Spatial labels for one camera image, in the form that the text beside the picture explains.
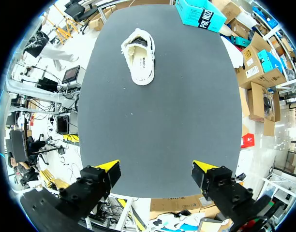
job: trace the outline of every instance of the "shoe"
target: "shoe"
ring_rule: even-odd
[[[73,55],[70,62],[75,62],[78,59],[79,59],[79,56]]]
[[[154,40],[145,30],[136,28],[122,43],[121,50],[137,85],[148,85],[154,78]]]

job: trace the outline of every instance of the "table surface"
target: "table surface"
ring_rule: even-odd
[[[120,45],[135,30],[155,42],[155,76],[131,80]],[[80,93],[83,166],[121,161],[113,193],[147,198],[191,196],[193,160],[235,173],[241,140],[236,75],[219,36],[183,25],[175,6],[115,11],[96,41]]]

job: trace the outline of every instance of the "cyan box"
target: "cyan box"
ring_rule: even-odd
[[[176,8],[182,23],[219,32],[226,17],[208,0],[177,0]]]
[[[232,44],[247,47],[251,41],[246,40],[245,38],[239,37],[239,36],[233,36],[231,35],[231,42]]]
[[[282,73],[282,64],[269,52],[263,50],[258,53],[258,58],[262,64],[264,72],[269,72],[274,68],[278,68]]]

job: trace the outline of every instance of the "person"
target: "person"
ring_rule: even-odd
[[[30,171],[29,165],[25,162],[17,163],[11,152],[8,153],[8,166],[11,168],[17,167],[18,171],[23,175]]]
[[[53,59],[54,65],[58,71],[61,71],[65,69],[65,65],[62,66],[60,63],[60,59],[66,60],[69,62],[74,62],[78,60],[78,56],[75,56],[74,54],[69,54],[65,51],[56,49],[50,42],[49,37],[41,31],[42,26],[45,25],[47,17],[48,17],[48,11],[46,12],[46,16],[44,17],[44,20],[38,30],[36,31],[35,35],[33,35],[29,41],[26,47],[24,48],[24,52],[30,53],[35,58],[40,56],[44,58],[50,58]]]
[[[22,178],[20,184],[25,186],[29,181],[38,180],[38,173],[33,167],[30,167],[26,162],[17,163],[11,152],[8,153],[8,165],[11,168],[17,168]]]

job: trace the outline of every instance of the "yellow tripod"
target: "yellow tripod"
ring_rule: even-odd
[[[57,27],[53,22],[51,22],[49,19],[47,19],[49,23],[51,23],[54,27],[54,29],[56,30],[56,33],[59,37],[59,40],[61,42],[61,44],[63,45],[64,42],[63,42],[63,38],[64,39],[68,39],[69,37],[72,37],[70,33],[66,32],[65,30],[63,30],[62,28],[60,27]]]
[[[68,17],[66,17],[60,10],[59,10],[59,8],[55,5],[55,4],[53,4],[54,6],[55,6],[55,8],[60,12],[60,14],[64,17],[64,19],[65,19],[65,23],[66,23],[66,29],[67,29],[67,32],[69,33],[69,34],[71,34],[70,33],[70,29],[69,29],[69,25],[71,25],[71,27],[79,34],[79,31],[77,30],[77,28],[75,27],[75,25],[76,24],[79,24],[79,25],[81,25],[82,26],[82,24],[81,23],[78,23],[78,22],[76,22],[76,21],[74,21],[73,19],[70,19],[70,18],[68,18]]]

